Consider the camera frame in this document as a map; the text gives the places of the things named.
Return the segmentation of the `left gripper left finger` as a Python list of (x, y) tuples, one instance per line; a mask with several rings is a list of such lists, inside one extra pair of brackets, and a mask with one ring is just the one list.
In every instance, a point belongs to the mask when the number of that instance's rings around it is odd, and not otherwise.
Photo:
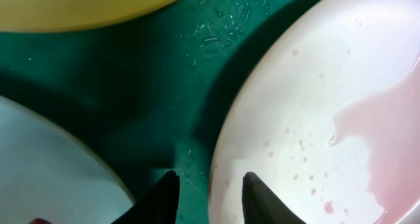
[(180, 177), (170, 170), (112, 224), (175, 224), (179, 194)]

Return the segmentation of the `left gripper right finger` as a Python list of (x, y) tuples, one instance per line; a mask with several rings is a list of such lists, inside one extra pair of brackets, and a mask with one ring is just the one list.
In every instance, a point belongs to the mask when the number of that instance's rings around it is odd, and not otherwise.
[(305, 224), (253, 172), (243, 177), (241, 201), (245, 224)]

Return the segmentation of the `white pink-rimmed plate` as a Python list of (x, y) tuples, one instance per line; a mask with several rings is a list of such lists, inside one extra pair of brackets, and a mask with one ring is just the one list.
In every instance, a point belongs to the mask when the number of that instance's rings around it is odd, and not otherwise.
[(209, 220), (258, 175), (306, 223), (419, 222), (419, 0), (321, 0), (266, 52), (222, 127)]

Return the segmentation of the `light blue plate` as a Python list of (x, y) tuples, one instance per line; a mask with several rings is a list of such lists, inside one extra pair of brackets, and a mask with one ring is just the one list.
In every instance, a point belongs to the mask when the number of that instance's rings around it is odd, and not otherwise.
[(1, 97), (2, 223), (112, 223), (134, 201), (116, 173), (81, 141)]

